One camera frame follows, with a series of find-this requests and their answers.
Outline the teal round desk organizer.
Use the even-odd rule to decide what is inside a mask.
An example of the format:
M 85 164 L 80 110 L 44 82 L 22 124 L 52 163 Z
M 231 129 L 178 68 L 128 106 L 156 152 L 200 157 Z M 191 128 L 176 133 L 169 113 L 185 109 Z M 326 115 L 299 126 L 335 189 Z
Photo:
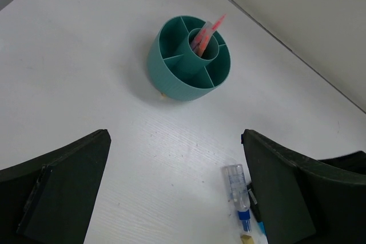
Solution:
M 148 54 L 147 70 L 153 86 L 167 97 L 192 101 L 219 87 L 227 79 L 231 60 L 223 37 L 215 31 L 202 56 L 190 43 L 205 22 L 181 15 L 168 20 Z

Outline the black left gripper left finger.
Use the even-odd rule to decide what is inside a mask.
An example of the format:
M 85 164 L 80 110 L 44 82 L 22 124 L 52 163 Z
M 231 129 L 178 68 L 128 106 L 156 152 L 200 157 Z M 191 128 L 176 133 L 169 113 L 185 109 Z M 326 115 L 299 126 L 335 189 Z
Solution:
M 100 129 L 1 170 L 1 243 L 83 243 L 110 145 Z

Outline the thin pink pen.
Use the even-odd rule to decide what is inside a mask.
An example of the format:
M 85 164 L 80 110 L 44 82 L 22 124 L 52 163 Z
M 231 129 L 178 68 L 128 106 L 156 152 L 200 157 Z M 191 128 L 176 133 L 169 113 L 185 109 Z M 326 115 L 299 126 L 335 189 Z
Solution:
M 201 57 L 203 55 L 203 53 L 206 50 L 207 45 L 210 41 L 211 36 L 220 27 L 220 25 L 224 21 L 225 17 L 226 17 L 226 14 L 222 15 L 214 24 L 211 25 L 211 27 L 209 29 L 206 29 L 204 36 L 198 46 L 198 51 L 197 51 L 198 56 Z

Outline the pink highlighter clear cap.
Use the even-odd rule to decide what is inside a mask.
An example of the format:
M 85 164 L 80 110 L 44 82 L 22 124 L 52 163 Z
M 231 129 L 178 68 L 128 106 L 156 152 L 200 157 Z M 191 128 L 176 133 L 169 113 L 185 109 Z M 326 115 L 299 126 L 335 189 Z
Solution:
M 207 21 L 204 26 L 200 29 L 200 31 L 198 32 L 198 34 L 194 37 L 194 39 L 192 40 L 192 42 L 190 43 L 191 49 L 193 50 L 194 53 L 196 53 L 196 47 L 198 46 L 198 44 L 200 43 L 201 39 L 202 39 L 202 32 L 206 29 L 206 28 L 210 28 L 212 25 L 211 22 Z

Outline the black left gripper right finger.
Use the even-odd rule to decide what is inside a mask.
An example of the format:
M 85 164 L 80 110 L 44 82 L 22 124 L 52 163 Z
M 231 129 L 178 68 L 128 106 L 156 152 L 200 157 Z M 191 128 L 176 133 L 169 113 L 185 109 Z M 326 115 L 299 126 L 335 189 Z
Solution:
M 364 243 L 365 152 L 316 160 L 266 136 L 241 136 L 269 243 Z

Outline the clear glue bottle blue cap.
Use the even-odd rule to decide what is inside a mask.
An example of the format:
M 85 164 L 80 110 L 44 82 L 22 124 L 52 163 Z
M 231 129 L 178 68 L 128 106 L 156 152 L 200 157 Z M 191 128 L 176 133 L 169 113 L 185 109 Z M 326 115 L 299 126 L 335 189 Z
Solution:
M 241 222 L 243 230 L 250 232 L 250 199 L 243 166 L 241 164 L 225 166 L 224 174 L 229 184 L 230 200 L 234 204 L 238 220 Z

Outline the small yellow eraser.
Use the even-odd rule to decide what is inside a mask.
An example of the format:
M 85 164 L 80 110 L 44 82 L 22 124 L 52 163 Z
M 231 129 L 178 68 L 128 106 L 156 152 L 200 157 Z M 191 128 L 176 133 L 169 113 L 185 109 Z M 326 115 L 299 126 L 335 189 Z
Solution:
M 242 244 L 254 244 L 254 239 L 250 235 L 243 234 L 240 239 Z

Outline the black marker blue cap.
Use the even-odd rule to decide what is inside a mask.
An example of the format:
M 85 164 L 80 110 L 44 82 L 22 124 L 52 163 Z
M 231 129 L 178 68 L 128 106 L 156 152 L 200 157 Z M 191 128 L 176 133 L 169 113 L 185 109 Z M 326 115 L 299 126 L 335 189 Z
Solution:
M 261 232 L 264 235 L 266 235 L 264 223 L 262 221 L 262 217 L 261 217 L 259 206 L 258 206 L 258 201 L 257 201 L 256 195 L 254 193 L 254 188 L 253 188 L 252 183 L 247 185 L 247 189 L 248 189 L 249 200 L 250 200 L 250 208 L 252 210 L 252 213 L 254 214 L 254 217 L 257 221 L 257 224 L 258 224 Z

